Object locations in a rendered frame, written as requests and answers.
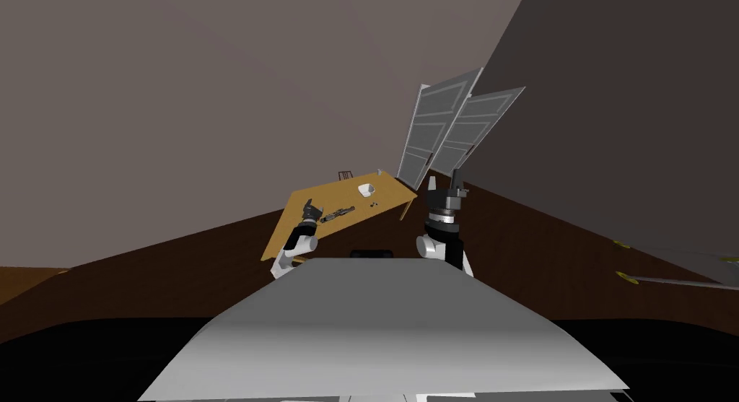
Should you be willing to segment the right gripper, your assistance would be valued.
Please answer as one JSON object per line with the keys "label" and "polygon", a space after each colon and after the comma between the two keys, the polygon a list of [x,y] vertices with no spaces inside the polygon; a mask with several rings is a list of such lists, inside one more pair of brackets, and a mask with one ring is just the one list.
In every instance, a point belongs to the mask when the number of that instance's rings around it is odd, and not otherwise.
{"label": "right gripper", "polygon": [[462,200],[467,195],[468,190],[463,188],[463,178],[459,168],[453,170],[452,188],[437,188],[436,177],[429,176],[427,184],[427,206],[433,213],[455,213],[461,210]]}

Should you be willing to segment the wooden table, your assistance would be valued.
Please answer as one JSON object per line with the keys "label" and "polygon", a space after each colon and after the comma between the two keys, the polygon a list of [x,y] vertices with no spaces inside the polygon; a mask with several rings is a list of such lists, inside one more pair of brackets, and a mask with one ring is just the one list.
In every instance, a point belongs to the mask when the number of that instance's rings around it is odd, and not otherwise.
{"label": "wooden table", "polygon": [[[365,183],[371,183],[375,187],[375,192],[369,198],[362,197],[357,190]],[[317,238],[322,238],[395,207],[404,206],[407,209],[416,198],[416,194],[388,172],[381,174],[374,172],[353,177],[350,180],[340,180],[295,191],[289,197],[261,259],[265,261],[277,257],[280,249],[288,240],[290,232],[301,221],[303,207],[309,198],[312,199],[312,205],[323,208],[325,214],[355,206],[355,211],[326,223],[319,223],[315,235]],[[370,207],[372,202],[377,202],[379,205]]]}

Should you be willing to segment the long black tool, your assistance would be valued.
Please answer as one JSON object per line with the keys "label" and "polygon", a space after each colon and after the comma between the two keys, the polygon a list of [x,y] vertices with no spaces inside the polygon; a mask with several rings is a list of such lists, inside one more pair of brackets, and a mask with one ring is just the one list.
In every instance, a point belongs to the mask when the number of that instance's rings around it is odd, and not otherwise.
{"label": "long black tool", "polygon": [[331,221],[331,220],[335,219],[336,217],[343,216],[343,215],[348,214],[348,213],[350,213],[352,211],[355,211],[355,206],[350,206],[348,208],[338,209],[337,211],[335,211],[333,213],[326,214],[326,215],[322,216],[320,218],[320,222],[321,223],[326,223],[328,221]]}

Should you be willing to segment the grey panelled door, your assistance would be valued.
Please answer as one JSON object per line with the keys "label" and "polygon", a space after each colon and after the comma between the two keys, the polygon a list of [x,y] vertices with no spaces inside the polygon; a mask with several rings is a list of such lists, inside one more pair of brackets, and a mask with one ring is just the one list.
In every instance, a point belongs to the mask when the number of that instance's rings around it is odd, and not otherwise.
{"label": "grey panelled door", "polygon": [[421,185],[483,70],[473,69],[419,91],[397,172],[397,178],[413,191]]}
{"label": "grey panelled door", "polygon": [[434,155],[430,169],[451,176],[484,140],[524,87],[470,97]]}

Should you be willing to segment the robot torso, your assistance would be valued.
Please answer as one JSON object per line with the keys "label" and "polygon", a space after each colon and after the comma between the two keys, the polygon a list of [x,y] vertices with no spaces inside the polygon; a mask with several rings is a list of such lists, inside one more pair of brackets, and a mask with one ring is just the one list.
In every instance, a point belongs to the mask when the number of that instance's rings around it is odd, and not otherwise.
{"label": "robot torso", "polygon": [[624,388],[557,325],[449,263],[314,258],[209,321],[141,399]]}

